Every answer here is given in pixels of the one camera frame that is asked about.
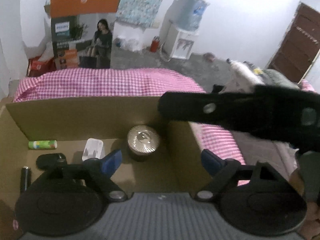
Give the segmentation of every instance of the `water bottle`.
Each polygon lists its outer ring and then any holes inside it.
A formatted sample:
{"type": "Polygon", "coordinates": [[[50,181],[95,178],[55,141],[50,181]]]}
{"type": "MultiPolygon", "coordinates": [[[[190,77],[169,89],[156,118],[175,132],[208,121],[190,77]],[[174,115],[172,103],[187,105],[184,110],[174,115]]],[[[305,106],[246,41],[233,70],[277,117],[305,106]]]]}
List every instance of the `water bottle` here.
{"type": "Polygon", "coordinates": [[[186,31],[196,31],[208,5],[204,0],[184,0],[180,17],[176,22],[177,27],[186,31]]]}

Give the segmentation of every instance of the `green cylindrical container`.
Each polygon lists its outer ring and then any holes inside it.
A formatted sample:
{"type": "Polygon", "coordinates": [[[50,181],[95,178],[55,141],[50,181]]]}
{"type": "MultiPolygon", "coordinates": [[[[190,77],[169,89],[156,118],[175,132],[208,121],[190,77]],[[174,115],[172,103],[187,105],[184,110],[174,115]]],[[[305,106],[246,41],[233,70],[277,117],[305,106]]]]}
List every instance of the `green cylindrical container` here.
{"type": "Polygon", "coordinates": [[[29,142],[29,149],[56,149],[57,148],[57,141],[34,141],[29,142]]]}

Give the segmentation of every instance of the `red bag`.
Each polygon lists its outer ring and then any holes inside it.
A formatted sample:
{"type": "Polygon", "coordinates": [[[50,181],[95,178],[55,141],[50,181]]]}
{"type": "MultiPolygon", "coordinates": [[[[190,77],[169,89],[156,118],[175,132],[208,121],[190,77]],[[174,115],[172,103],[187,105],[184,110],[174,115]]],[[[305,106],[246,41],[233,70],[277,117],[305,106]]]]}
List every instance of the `red bag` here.
{"type": "Polygon", "coordinates": [[[28,77],[38,77],[45,73],[57,70],[54,58],[47,61],[38,61],[40,57],[29,59],[28,77]]]}

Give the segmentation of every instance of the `black battery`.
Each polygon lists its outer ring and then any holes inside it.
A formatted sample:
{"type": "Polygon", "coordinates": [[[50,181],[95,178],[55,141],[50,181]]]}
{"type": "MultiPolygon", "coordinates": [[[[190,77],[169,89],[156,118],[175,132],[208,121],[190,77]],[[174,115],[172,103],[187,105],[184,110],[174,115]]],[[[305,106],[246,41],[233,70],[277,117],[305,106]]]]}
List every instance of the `black battery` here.
{"type": "Polygon", "coordinates": [[[23,193],[31,185],[31,169],[24,166],[21,169],[21,178],[20,178],[20,193],[23,193]]]}

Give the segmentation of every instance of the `brown wooden door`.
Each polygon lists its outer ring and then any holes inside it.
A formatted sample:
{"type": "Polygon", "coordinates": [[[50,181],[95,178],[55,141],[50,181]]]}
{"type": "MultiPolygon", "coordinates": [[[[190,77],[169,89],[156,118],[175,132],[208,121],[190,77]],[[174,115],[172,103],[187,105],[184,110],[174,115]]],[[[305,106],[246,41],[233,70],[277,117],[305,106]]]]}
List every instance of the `brown wooden door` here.
{"type": "Polygon", "coordinates": [[[292,82],[299,82],[320,49],[320,14],[301,4],[280,49],[268,68],[275,69],[292,82]]]}

